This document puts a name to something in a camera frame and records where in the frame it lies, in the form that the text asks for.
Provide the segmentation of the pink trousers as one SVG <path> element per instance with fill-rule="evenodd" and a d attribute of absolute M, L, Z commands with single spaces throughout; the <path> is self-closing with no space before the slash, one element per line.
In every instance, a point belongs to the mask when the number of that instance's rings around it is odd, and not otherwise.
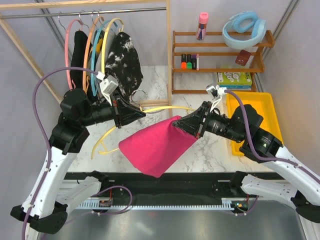
<path fill-rule="evenodd" d="M 174 116 L 155 123 L 122 140 L 121 153 L 144 175 L 161 177 L 197 139 L 173 126 Z"/>

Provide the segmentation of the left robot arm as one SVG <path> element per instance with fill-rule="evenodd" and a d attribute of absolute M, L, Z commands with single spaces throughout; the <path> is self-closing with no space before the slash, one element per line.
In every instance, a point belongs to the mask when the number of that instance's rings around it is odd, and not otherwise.
<path fill-rule="evenodd" d="M 109 193 L 110 185 L 104 181 L 107 177 L 98 171 L 88 173 L 83 182 L 66 193 L 59 191 L 71 163 L 90 135 L 88 126 L 114 121 L 121 128 L 146 116 L 118 91 L 113 92 L 111 100 L 111 103 L 92 105 L 81 88 L 64 94 L 58 123 L 45 139 L 49 150 L 42 173 L 24 203 L 12 208 L 12 217 L 28 223 L 37 232 L 53 235 L 81 203 L 89 197 L 104 197 Z"/>

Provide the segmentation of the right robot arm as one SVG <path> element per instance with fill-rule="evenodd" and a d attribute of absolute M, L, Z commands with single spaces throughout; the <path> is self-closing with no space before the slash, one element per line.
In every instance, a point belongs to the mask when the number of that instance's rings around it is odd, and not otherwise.
<path fill-rule="evenodd" d="M 250 104 L 238 106 L 231 118 L 220 114 L 205 101 L 194 112 L 173 122 L 173 126 L 201 138 L 205 132 L 240 143 L 240 152 L 248 159 L 275 171 L 287 183 L 263 180 L 236 171 L 229 181 L 235 197 L 266 197 L 293 208 L 303 218 L 320 221 L 320 177 L 294 157 L 272 133 L 260 127 L 263 117 Z"/>

